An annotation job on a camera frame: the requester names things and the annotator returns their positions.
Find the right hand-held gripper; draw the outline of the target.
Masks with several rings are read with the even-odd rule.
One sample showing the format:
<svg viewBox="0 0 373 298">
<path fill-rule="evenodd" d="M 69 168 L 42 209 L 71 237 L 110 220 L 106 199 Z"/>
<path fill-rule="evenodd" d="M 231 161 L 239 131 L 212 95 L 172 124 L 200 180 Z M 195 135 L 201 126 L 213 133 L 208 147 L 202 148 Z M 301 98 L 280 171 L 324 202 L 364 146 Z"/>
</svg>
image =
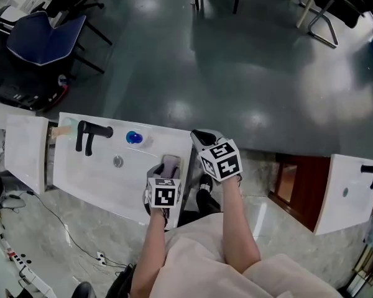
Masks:
<svg viewBox="0 0 373 298">
<path fill-rule="evenodd" d="M 217 182 L 242 173 L 241 157 L 234 140 L 219 143 L 226 138 L 219 131 L 210 129 L 194 129 L 190 136 L 204 172 Z"/>
</svg>

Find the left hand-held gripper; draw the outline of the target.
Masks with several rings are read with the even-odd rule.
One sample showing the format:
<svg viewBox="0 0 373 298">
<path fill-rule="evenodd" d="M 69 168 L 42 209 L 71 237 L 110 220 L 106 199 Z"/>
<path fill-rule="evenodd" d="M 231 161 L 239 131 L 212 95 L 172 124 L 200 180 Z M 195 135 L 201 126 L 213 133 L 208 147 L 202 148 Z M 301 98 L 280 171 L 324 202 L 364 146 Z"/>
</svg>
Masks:
<svg viewBox="0 0 373 298">
<path fill-rule="evenodd" d="M 173 179 L 161 178 L 163 169 L 164 164 L 161 163 L 148 170 L 143 201 L 151 208 L 176 208 L 181 195 L 180 168 L 174 168 Z"/>
</svg>

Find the pink soap bar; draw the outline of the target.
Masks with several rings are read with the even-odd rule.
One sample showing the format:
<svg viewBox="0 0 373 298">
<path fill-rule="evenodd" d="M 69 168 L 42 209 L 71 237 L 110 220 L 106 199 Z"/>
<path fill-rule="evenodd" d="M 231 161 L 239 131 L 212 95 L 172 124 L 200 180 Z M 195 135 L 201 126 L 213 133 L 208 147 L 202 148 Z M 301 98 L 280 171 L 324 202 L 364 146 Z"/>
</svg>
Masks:
<svg viewBox="0 0 373 298">
<path fill-rule="evenodd" d="M 164 155 L 162 158 L 162 163 L 165 163 L 167 161 L 177 161 L 178 162 L 178 167 L 180 168 L 181 166 L 181 158 L 178 156 L 173 156 L 173 155 Z"/>
</svg>

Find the person's right forearm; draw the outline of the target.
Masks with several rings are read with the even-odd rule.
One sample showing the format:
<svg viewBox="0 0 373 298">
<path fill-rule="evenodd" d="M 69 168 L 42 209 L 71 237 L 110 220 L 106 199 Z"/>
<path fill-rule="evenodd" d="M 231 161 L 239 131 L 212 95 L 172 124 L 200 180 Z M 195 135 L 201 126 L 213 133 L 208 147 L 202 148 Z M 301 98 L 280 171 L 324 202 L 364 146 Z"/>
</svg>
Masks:
<svg viewBox="0 0 373 298">
<path fill-rule="evenodd" d="M 222 182 L 223 187 L 223 250 L 227 264 L 244 273 L 260 261 L 260 252 L 249 228 L 238 178 Z"/>
</svg>

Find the person's left forearm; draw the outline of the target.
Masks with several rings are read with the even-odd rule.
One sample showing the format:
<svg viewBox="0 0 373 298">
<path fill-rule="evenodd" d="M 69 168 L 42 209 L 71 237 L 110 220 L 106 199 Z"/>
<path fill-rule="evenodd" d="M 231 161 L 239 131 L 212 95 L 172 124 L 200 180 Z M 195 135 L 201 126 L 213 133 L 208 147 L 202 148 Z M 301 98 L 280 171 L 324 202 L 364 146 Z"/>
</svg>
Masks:
<svg viewBox="0 0 373 298">
<path fill-rule="evenodd" d="M 144 245 L 132 278 L 130 297 L 149 298 L 160 269 L 165 263 L 165 216 L 153 208 Z"/>
</svg>

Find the dark grey sink cabinet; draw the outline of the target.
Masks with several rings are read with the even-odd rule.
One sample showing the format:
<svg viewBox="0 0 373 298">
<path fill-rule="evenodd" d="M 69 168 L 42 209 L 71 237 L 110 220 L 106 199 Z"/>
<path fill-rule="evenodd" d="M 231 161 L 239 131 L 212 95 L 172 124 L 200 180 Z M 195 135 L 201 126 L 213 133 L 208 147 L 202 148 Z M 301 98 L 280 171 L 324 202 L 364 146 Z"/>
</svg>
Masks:
<svg viewBox="0 0 373 298">
<path fill-rule="evenodd" d="M 190 153 L 190 160 L 188 163 L 188 168 L 186 169 L 186 180 L 183 185 L 182 202 L 180 208 L 180 215 L 176 224 L 176 227 L 180 226 L 180 222 L 183 222 L 184 211 L 193 211 L 197 209 L 196 202 L 194 200 L 196 193 L 196 174 L 199 170 L 198 165 L 198 153 L 194 146 L 192 146 Z"/>
</svg>

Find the person's black star shoe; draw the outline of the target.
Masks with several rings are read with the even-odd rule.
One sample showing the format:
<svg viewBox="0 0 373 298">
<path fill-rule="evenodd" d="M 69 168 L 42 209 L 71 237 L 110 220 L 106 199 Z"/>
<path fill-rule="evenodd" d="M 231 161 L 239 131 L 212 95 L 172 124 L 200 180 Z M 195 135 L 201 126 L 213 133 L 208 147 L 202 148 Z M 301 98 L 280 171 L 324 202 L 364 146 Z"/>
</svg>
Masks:
<svg viewBox="0 0 373 298">
<path fill-rule="evenodd" d="M 199 184 L 199 190 L 203 190 L 211 194 L 213 190 L 213 179 L 210 175 L 203 174 L 200 178 Z"/>
</svg>

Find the clear spray bottle blue top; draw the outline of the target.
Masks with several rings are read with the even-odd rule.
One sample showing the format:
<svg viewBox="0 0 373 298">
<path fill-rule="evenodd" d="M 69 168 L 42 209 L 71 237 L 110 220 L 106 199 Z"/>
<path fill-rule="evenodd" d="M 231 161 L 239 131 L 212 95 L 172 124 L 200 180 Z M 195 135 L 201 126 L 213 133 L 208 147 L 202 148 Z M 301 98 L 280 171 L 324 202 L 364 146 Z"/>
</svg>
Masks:
<svg viewBox="0 0 373 298">
<path fill-rule="evenodd" d="M 148 148 L 153 144 L 154 139 L 150 132 L 131 130 L 126 134 L 126 142 L 131 148 Z"/>
</svg>

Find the person's black trousers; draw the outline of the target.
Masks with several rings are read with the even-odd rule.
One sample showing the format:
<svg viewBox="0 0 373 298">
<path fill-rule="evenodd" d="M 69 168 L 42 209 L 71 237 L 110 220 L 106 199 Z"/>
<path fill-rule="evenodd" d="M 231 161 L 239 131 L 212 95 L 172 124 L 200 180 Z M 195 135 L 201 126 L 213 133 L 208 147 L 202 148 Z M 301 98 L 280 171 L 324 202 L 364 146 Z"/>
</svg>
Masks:
<svg viewBox="0 0 373 298">
<path fill-rule="evenodd" d="M 198 211 L 184 210 L 180 215 L 178 227 L 192 223 L 208 215 L 221 212 L 220 204 L 212 198 L 211 194 L 205 189 L 200 189 L 197 192 L 196 203 Z"/>
</svg>

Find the wide white washbasin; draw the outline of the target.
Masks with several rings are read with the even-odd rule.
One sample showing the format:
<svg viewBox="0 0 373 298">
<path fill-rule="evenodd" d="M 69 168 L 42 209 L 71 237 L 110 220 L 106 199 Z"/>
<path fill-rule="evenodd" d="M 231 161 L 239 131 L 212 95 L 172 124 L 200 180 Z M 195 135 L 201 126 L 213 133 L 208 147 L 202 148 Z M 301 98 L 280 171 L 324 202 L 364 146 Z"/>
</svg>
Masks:
<svg viewBox="0 0 373 298">
<path fill-rule="evenodd" d="M 142 199 L 147 172 L 159 165 L 164 155 L 181 158 L 183 188 L 192 149 L 188 131 L 66 112 L 60 113 L 59 126 L 66 117 L 110 126 L 114 134 L 111 138 L 95 136 L 91 156 L 75 150 L 77 135 L 57 137 L 53 183 L 59 189 L 108 212 L 147 224 L 149 215 Z M 153 144 L 148 148 L 129 147 L 126 134 L 131 130 L 150 132 Z"/>
</svg>

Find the person's pale pink garment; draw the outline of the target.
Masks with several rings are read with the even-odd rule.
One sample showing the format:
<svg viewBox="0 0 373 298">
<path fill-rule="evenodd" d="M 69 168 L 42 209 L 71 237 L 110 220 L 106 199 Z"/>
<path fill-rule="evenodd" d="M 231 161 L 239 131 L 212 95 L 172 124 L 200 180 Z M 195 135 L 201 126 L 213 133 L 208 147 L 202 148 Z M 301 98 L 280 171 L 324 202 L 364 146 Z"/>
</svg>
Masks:
<svg viewBox="0 0 373 298">
<path fill-rule="evenodd" d="M 237 272 L 224 260 L 221 213 L 173 229 L 165 241 L 165 264 L 149 298 L 342 298 L 285 254 Z"/>
</svg>

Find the metal rack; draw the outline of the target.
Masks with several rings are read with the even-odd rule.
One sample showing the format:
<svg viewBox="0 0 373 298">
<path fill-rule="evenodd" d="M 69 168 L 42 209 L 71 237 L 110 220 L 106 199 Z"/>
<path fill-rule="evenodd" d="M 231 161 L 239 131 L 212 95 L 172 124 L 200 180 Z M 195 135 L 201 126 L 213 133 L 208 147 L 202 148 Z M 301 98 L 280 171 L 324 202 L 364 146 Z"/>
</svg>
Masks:
<svg viewBox="0 0 373 298">
<path fill-rule="evenodd" d="M 53 184 L 53 168 L 55 158 L 55 142 L 56 139 L 52 138 L 52 130 L 57 127 L 56 122 L 49 121 L 47 127 L 47 136 L 45 141 L 45 161 L 44 161 L 44 183 L 45 192 L 55 190 L 56 187 Z"/>
</svg>

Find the narrow white washbasin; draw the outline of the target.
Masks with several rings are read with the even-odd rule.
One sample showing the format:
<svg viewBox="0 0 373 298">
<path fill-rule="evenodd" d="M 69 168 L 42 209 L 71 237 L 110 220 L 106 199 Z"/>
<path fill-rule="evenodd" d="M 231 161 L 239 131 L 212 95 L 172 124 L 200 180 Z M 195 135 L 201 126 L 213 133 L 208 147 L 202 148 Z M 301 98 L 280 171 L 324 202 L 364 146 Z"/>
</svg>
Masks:
<svg viewBox="0 0 373 298">
<path fill-rule="evenodd" d="M 4 166 L 32 191 L 45 191 L 45 152 L 48 119 L 9 115 L 7 117 Z"/>
</svg>

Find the square white washbasin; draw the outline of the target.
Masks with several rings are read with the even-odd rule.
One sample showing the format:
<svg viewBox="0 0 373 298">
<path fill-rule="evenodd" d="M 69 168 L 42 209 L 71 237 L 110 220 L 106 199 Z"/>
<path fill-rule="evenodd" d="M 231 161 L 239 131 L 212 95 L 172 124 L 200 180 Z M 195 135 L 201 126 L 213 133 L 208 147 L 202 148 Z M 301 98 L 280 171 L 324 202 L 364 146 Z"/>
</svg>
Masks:
<svg viewBox="0 0 373 298">
<path fill-rule="evenodd" d="M 373 160 L 333 154 L 325 197 L 313 231 L 324 235 L 366 223 L 373 210 L 372 174 L 361 173 L 362 165 Z"/>
</svg>

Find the blue chair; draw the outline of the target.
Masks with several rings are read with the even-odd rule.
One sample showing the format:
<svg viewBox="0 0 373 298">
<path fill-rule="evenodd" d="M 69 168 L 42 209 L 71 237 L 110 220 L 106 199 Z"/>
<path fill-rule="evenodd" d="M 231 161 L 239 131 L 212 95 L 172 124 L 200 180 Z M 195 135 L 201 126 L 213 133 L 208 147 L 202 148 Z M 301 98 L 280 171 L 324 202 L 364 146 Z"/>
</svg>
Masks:
<svg viewBox="0 0 373 298">
<path fill-rule="evenodd" d="M 86 20 L 86 16 L 53 27 L 47 13 L 38 11 L 16 22 L 7 38 L 6 47 L 15 57 L 39 67 L 72 58 L 103 74 L 104 70 L 75 53 L 76 47 L 81 48 L 78 39 L 84 27 L 92 30 L 107 44 L 113 44 Z"/>
</svg>

